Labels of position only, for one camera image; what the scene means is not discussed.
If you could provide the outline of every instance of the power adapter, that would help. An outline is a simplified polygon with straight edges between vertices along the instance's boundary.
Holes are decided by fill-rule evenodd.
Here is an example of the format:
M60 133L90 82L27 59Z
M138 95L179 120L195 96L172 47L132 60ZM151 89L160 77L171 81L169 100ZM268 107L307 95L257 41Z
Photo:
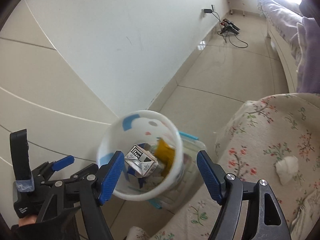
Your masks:
M204 12L204 13L212 13L213 10L212 10L212 9L203 9L203 12Z

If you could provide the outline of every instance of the white plastic cup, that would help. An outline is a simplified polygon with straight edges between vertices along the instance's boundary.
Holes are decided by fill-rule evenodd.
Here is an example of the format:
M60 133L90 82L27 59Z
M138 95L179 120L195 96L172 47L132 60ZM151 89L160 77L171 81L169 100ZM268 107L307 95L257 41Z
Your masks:
M155 198L168 190L183 173L183 145L175 125L167 117L157 112L136 111L118 119L109 126L97 154L99 167L107 164L116 151L121 151L126 156L135 144L156 145L159 137L175 147L175 156L168 175L154 189L141 192L132 187L132 183L128 181L131 178L124 170L113 191L115 196L125 200L143 201Z

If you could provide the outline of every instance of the beige floor tile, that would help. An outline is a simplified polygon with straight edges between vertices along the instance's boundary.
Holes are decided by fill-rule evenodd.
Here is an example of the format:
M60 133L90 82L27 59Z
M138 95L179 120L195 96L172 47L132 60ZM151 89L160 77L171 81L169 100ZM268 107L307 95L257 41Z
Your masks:
M113 224L113 222L114 222L117 214L119 213L123 203L124 203L123 199L117 198L116 196L112 195L111 199L109 201L107 201L101 207L102 213L104 215L104 218L105 218L109 228ZM84 237L88 237L87 232L84 227L84 221L82 218L81 210L79 210L76 213L76 220L77 220L79 234L81 234Z
M0 32L0 37L54 49L33 17L25 0L18 3L10 14Z
M214 158L214 132L223 127L242 104L223 96L178 86L161 113L180 131L198 136Z
M275 59L270 59L272 73L273 73L273 80L275 84L275 94L285 94L289 93L287 79L284 74L283 66L280 61Z
M143 228L152 236L172 217L172 213L165 209L158 210L148 201L126 201L110 230L115 240L123 240L133 226Z
M262 27L263 37L266 37L267 33L268 33L268 27L267 27L267 23L266 23L266 25Z
M164 103L168 100L170 95L177 87L177 82L173 77L170 81L162 88L156 98L151 102L151 105L148 107L148 110L159 112Z
M0 124L28 130L28 140L52 151L95 161L108 124L61 114L31 104L0 87Z
M9 135L10 135L10 132L8 132L6 129L0 126L0 153L1 153L0 156L4 161L12 164ZM28 153L29 153L29 166L31 170L35 169L42 163L57 161L65 157L65 155L52 152L50 150L34 145L33 143L30 143L30 142L29 142ZM90 161L75 158L74 163L72 163L71 165L69 165L68 167L60 171L56 171L50 179L51 180L67 179L72 174L76 173L77 171L80 171L81 169L90 165L91 163L92 162Z
M212 39L212 35L213 35L213 32L212 30L209 31L209 33L204 37L204 39L200 42L199 46L201 45L207 45L209 43L209 41Z
M177 84L179 84L183 77L187 74L188 70L192 67L196 59L199 57L199 55L202 52L202 48L204 47L203 44L198 45L199 47L196 47L189 57L185 60L185 62L181 65L181 67L178 69L176 74L174 75L174 79L177 81Z
M249 51L249 52L253 52L253 53L257 53L257 54L269 57L268 48L264 42L264 37L262 33L251 33L247 31L241 31L237 35L237 38L240 39L241 41L239 41L234 34L229 33L229 35L230 35L230 41L234 45L238 47L245 47L246 44L241 42L241 41L245 41L246 43L248 43L248 47L237 48L231 44L231 42L229 41L229 37L226 37L227 42L225 42L223 37L219 36L218 34L215 34L212 37L208 45L239 49L239 50Z
M227 15L226 18L239 27L240 31L247 31L251 33L261 33L266 24L266 19L251 15L243 17L242 15L234 14Z
M180 85L240 101L274 93L268 57L217 46L204 49Z
M265 43L267 45L269 57L280 61L280 58L279 58L279 55L278 55L278 52L277 52L275 44L268 37L264 37L264 40L265 40Z
M9 227L18 223L18 217L13 209L12 183L15 181L12 165L0 158L0 170L3 176L0 190L0 211Z
M98 122L117 119L56 50L0 39L0 77L0 87L38 105Z

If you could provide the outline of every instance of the yellow wrapper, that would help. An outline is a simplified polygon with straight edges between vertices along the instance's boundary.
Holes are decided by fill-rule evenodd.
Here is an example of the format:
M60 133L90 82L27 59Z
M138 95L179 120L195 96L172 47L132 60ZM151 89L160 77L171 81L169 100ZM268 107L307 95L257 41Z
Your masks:
M156 149L154 156L165 164L164 170L161 172L162 177L166 177L171 169L175 150L170 148L167 143L160 138L158 141L158 148Z

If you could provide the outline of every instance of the metal screw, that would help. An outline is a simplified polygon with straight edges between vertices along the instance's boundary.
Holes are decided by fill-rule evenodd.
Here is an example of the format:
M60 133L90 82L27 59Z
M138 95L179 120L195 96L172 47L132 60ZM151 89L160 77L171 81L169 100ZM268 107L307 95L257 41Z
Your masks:
M227 179L229 179L229 180L234 180L235 178L236 178L235 175L233 175L233 174L231 174L231 173L227 174Z
M96 178L96 176L93 174L90 174L87 176L87 180L94 180L95 178Z
M268 185L268 182L265 179L261 179L259 182L262 186Z
M56 183L54 184L56 187L60 187L62 185L62 181L58 180L56 181Z

